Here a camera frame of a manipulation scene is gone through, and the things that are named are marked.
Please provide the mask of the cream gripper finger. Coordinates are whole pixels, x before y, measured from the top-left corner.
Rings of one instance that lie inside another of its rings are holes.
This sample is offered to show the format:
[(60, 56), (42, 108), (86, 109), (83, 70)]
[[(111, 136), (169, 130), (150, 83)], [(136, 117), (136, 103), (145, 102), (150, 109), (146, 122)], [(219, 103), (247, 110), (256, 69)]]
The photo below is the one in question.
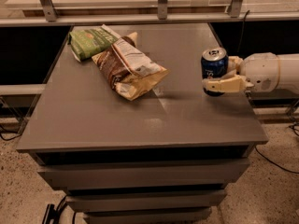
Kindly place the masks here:
[(243, 59), (238, 56), (229, 56), (228, 57), (228, 67), (227, 71), (231, 72), (235, 70), (236, 72), (240, 71), (240, 65), (243, 63)]
[(205, 78), (202, 83), (207, 91), (213, 92), (240, 92), (253, 87), (246, 77), (240, 75), (228, 78)]

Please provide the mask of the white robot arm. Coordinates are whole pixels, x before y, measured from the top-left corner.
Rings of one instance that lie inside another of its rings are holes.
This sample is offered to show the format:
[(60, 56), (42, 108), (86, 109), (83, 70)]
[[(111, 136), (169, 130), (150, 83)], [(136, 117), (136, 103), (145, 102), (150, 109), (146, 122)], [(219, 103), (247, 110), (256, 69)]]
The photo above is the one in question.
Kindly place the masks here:
[(204, 78), (203, 88), (214, 92), (299, 92), (299, 54), (255, 53), (245, 59), (230, 56), (221, 77)]

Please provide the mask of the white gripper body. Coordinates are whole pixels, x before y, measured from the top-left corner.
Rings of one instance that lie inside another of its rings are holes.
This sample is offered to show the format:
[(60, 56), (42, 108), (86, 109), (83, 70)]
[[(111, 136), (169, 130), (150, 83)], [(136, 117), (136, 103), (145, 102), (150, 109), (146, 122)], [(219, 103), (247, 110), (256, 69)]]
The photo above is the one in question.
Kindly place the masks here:
[(247, 78), (252, 92), (273, 91), (278, 84), (278, 56), (271, 52), (252, 54), (242, 62), (240, 75)]

